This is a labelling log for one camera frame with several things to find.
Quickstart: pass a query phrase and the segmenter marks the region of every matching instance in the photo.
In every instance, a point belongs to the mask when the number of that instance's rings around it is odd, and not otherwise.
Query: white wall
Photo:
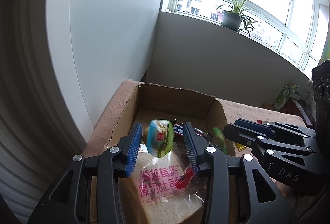
[[[58,107],[59,115],[63,121],[73,122],[78,132],[74,132],[69,125],[67,129],[71,134],[78,133],[77,136],[82,136],[88,141],[94,127],[75,70],[70,33],[70,0],[46,0],[45,3],[46,9],[45,12],[42,11],[41,17],[46,19],[47,41],[41,41],[40,49],[37,51],[48,50],[51,61],[44,57],[44,52],[41,53],[40,61],[43,62],[41,70],[44,79],[49,81],[49,91],[55,92],[52,94],[52,102]],[[64,110],[69,112],[69,117],[63,113]]]
[[[159,6],[160,0],[70,0],[75,69],[94,126],[123,80],[145,73]]]
[[[241,34],[160,12],[147,80],[252,106],[272,104],[284,84],[302,95],[309,79],[283,57]]]

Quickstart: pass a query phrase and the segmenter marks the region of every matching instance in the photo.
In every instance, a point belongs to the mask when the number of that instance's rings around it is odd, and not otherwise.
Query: candy wrapper
[[[146,147],[151,155],[161,158],[172,150],[174,131],[170,121],[152,120],[146,132]]]

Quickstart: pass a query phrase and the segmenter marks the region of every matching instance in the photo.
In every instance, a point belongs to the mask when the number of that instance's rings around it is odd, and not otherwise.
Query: cardboard box
[[[216,99],[189,89],[176,89],[127,80],[123,82],[110,101],[82,154],[84,157],[99,155],[107,148],[117,145],[120,138],[128,134],[135,122],[140,122],[143,128],[146,128],[153,119],[170,120],[174,116],[180,122],[191,122],[194,127],[212,134],[213,138],[215,138],[213,127],[223,130],[227,124],[234,123],[238,118],[255,122],[257,119],[281,121],[304,126],[304,122],[298,116]],[[238,151],[235,143],[229,140],[226,140],[226,146],[230,155],[241,156],[243,153],[251,153],[249,148]],[[91,223],[95,223],[95,182],[92,192]],[[235,223],[235,197],[235,187],[231,177],[229,223]],[[127,209],[126,198],[122,198],[124,207]],[[201,210],[187,223],[199,224],[200,213]],[[130,219],[131,215],[125,214],[127,223],[133,222],[133,219]]]

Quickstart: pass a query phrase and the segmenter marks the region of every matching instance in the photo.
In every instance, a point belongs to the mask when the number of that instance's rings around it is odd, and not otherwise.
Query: bread loaf
[[[201,208],[202,201],[194,190],[178,190],[174,186],[183,173],[180,158],[173,151],[156,158],[140,148],[130,178],[120,179],[135,223],[179,224]]]

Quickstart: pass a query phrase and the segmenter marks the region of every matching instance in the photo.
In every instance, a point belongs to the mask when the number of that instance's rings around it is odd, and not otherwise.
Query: potted plant
[[[232,5],[228,6],[227,4],[222,4],[217,7],[217,10],[221,8],[222,6],[227,6],[229,10],[223,10],[223,19],[221,26],[226,27],[228,29],[231,29],[235,32],[240,32],[241,30],[246,30],[249,34],[250,38],[250,32],[253,33],[254,31],[254,23],[260,23],[260,21],[254,20],[251,16],[248,16],[244,13],[247,9],[243,9],[243,5],[247,0],[243,0],[241,2],[237,0],[231,0]],[[240,29],[240,25],[243,21],[243,28]]]

